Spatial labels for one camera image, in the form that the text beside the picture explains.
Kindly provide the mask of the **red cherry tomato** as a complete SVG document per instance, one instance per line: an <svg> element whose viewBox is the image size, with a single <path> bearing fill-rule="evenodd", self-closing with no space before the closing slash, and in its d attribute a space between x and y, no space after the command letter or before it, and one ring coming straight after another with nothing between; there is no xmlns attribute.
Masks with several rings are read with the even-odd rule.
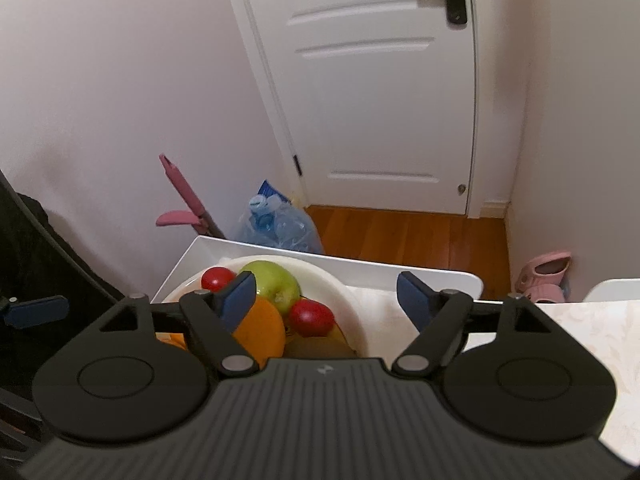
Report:
<svg viewBox="0 0 640 480"><path fill-rule="evenodd" d="M230 269L224 266L212 266L201 275L201 289L206 289L210 292L220 292L235 278L236 274Z"/></svg>
<svg viewBox="0 0 640 480"><path fill-rule="evenodd" d="M302 298L288 312L288 324L303 337L325 337L333 328L333 312L324 304Z"/></svg>

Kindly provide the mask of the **small orange tangerine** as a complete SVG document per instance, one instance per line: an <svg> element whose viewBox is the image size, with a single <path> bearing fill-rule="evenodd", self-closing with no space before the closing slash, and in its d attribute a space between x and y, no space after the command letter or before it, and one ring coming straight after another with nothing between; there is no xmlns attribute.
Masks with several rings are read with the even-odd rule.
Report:
<svg viewBox="0 0 640 480"><path fill-rule="evenodd" d="M163 344L169 344L170 346L189 352L186 338L184 338L182 333L156 333L155 338Z"/></svg>

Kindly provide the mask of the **large orange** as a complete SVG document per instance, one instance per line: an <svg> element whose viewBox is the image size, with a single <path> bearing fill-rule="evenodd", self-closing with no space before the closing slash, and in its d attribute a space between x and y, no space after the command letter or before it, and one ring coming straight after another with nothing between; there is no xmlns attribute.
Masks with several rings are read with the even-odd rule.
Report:
<svg viewBox="0 0 640 480"><path fill-rule="evenodd" d="M283 318L278 309L261 296L256 297L232 335L260 368L264 368L269 359L283 356L286 341Z"/></svg>

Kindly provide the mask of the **brownish red apple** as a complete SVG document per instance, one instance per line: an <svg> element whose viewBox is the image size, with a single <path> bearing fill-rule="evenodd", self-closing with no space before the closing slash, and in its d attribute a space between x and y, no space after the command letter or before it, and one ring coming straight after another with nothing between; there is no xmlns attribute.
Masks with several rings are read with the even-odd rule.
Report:
<svg viewBox="0 0 640 480"><path fill-rule="evenodd" d="M303 337L292 333L286 340L283 356L288 359L324 360L356 359L358 354L349 345L340 326L334 324L326 336Z"/></svg>

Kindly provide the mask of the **green apple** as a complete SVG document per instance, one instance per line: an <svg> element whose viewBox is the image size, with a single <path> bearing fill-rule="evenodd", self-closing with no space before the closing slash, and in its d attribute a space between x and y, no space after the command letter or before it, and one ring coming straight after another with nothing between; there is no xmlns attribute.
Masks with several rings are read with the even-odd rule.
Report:
<svg viewBox="0 0 640 480"><path fill-rule="evenodd" d="M292 305L302 296L295 276L275 262L254 260L243 266L240 272L254 275L256 294L271 302L282 318L288 317Z"/></svg>

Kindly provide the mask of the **pink dustpan broom set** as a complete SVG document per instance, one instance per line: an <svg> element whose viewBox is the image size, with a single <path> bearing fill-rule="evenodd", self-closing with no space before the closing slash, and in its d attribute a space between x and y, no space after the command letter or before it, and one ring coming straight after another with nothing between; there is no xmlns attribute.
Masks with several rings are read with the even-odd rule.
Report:
<svg viewBox="0 0 640 480"><path fill-rule="evenodd" d="M190 226L198 235L209 236L224 240L226 237L219 229L213 217L209 214L194 189L183 177L180 169L171 162L165 154L158 156L165 174L171 185L180 195L187 210L171 210L161 214L156 220L156 226Z"/></svg>

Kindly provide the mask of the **white duck pattern bowl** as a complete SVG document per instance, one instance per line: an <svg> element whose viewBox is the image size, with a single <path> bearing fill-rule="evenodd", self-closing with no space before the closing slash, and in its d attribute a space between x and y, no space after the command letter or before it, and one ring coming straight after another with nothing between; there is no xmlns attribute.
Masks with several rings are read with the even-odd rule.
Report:
<svg viewBox="0 0 640 480"><path fill-rule="evenodd" d="M240 258L222 258L220 264L233 272L254 260L271 261L283 266L298 281L302 295L325 304L333 312L350 348L357 356L369 355L369 344L357 309L359 301L347 287L332 274L299 258L279 255L250 255Z"/></svg>

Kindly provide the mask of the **pink slipper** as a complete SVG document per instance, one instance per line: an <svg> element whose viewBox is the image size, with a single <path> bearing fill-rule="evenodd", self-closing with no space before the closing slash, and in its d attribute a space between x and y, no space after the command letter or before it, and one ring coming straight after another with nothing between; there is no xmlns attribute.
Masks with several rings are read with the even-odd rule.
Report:
<svg viewBox="0 0 640 480"><path fill-rule="evenodd" d="M571 262L572 253L566 250L529 260L514 282L514 292L534 304L562 304L565 301L562 284Z"/></svg>

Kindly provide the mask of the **plastic bag of bottles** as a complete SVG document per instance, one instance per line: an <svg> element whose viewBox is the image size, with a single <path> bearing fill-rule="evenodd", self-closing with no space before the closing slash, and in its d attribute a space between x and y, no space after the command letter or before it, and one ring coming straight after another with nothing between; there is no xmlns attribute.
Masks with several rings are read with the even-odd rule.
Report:
<svg viewBox="0 0 640 480"><path fill-rule="evenodd" d="M293 252L324 253L316 225L308 214L267 180L248 200L232 240Z"/></svg>

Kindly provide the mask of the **black door hinge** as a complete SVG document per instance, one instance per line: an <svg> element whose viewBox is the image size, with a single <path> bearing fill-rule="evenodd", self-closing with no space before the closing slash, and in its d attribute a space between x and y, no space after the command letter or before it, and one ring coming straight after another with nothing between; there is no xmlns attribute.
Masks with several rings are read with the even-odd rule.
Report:
<svg viewBox="0 0 640 480"><path fill-rule="evenodd" d="M302 170L302 167L300 166L297 155L293 155L293 160L294 160L294 165L295 165L298 176L303 177L303 170Z"/></svg>

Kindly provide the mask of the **white door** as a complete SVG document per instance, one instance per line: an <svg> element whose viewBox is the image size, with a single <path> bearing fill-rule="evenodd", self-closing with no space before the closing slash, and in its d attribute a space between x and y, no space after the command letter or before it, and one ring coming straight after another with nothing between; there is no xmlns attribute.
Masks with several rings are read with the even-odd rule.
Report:
<svg viewBox="0 0 640 480"><path fill-rule="evenodd" d="M448 23L445 0L231 3L305 202L465 213L475 141L472 0L462 26Z"/></svg>

